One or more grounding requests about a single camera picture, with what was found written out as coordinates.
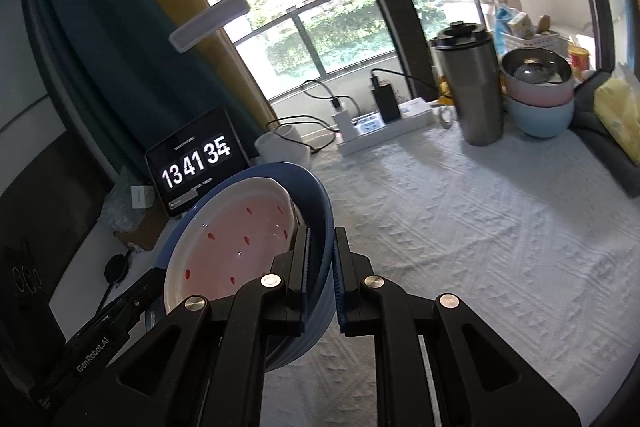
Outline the black charger plug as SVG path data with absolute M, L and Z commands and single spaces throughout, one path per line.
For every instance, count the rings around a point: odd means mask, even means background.
M 371 83 L 372 95 L 384 124 L 398 121 L 401 118 L 401 113 L 393 86 L 389 83 L 382 83 L 374 76 L 371 77 Z

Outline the white textured tablecloth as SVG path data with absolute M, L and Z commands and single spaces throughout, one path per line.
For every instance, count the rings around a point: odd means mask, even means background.
M 639 204 L 574 133 L 472 147 L 431 128 L 311 169 L 382 277 L 458 295 L 584 425 L 638 424 Z

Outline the steel travel tumbler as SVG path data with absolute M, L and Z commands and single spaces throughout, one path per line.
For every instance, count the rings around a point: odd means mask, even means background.
M 439 31 L 432 49 L 465 141 L 473 146 L 497 142 L 503 134 L 503 105 L 491 34 L 482 24 L 458 20 Z

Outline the yellow tissue pack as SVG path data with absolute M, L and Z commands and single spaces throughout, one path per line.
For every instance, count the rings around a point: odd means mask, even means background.
M 639 80 L 626 64 L 594 91 L 593 112 L 632 163 L 639 165 Z

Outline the white desk lamp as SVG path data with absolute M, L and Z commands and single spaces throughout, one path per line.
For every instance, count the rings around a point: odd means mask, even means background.
M 186 53 L 249 10 L 246 0 L 220 0 L 175 29 L 168 40 L 178 53 Z M 304 168 L 310 167 L 310 147 L 290 124 L 270 127 L 269 131 L 254 142 L 254 147 L 263 164 L 284 161 Z

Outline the pink strawberry ceramic bowl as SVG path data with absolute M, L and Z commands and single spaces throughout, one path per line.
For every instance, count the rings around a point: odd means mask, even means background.
M 224 188 L 178 238 L 166 271 L 165 310 L 193 295 L 229 297 L 262 277 L 290 249 L 298 225 L 297 208 L 276 180 L 258 176 Z

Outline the clear plastic bag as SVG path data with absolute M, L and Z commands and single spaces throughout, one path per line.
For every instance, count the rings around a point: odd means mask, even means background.
M 112 232 L 132 232 L 144 217 L 143 209 L 132 207 L 131 187 L 138 179 L 126 167 L 122 167 L 110 193 L 104 199 L 99 222 Z

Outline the round black puck device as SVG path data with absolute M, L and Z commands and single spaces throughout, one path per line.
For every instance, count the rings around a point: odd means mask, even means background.
M 130 254 L 117 254 L 106 262 L 103 274 L 107 283 L 116 285 L 125 280 L 130 267 L 129 257 Z

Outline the cardboard box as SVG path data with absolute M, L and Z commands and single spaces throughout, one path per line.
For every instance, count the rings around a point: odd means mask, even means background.
M 142 220 L 131 231 L 114 232 L 113 235 L 124 245 L 134 246 L 142 251 L 152 251 L 168 221 L 163 206 L 156 202 L 145 210 Z

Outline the red yellow can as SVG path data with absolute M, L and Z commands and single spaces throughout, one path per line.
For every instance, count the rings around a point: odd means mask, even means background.
M 580 81 L 584 80 L 584 72 L 589 69 L 589 51 L 581 46 L 570 44 L 567 47 L 567 52 L 574 76 Z

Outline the white charger plug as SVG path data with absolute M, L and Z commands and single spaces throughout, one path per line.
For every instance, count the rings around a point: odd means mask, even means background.
M 350 142 L 358 138 L 359 131 L 352 123 L 352 117 L 350 117 L 347 109 L 335 109 L 333 119 L 344 142 Z

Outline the light blue small bowl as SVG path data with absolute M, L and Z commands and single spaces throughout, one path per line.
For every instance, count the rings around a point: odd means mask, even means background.
M 515 101 L 508 96 L 506 107 L 521 132 L 537 139 L 552 139 L 570 127 L 575 103 L 570 100 L 559 106 L 541 107 Z

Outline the white plastic basket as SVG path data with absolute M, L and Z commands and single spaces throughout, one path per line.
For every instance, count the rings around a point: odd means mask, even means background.
M 543 34 L 533 34 L 528 37 L 519 37 L 507 31 L 501 31 L 497 35 L 496 49 L 499 55 L 506 54 L 516 49 L 538 48 L 561 53 L 561 37 L 553 31 Z

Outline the large dark blue bowl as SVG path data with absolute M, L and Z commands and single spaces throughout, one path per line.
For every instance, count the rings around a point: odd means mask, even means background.
M 290 194 L 299 215 L 295 234 L 308 239 L 306 254 L 306 317 L 303 334 L 275 341 L 269 348 L 266 367 L 280 369 L 309 351 L 322 337 L 335 312 L 331 273 L 334 245 L 334 220 L 329 195 L 320 180 L 309 170 L 290 162 L 270 162 L 245 169 L 224 180 L 200 199 L 178 222 L 158 254 L 155 264 L 167 271 L 169 258 L 178 238 L 195 213 L 224 188 L 248 178 L 270 178 L 281 183 Z

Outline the white power strip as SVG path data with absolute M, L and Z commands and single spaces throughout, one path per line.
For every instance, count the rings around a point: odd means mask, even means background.
M 401 103 L 399 109 L 401 118 L 390 124 L 385 124 L 380 113 L 361 117 L 358 124 L 355 124 L 355 138 L 345 141 L 340 136 L 336 141 L 337 150 L 343 156 L 352 155 L 437 122 L 434 109 L 422 98 Z

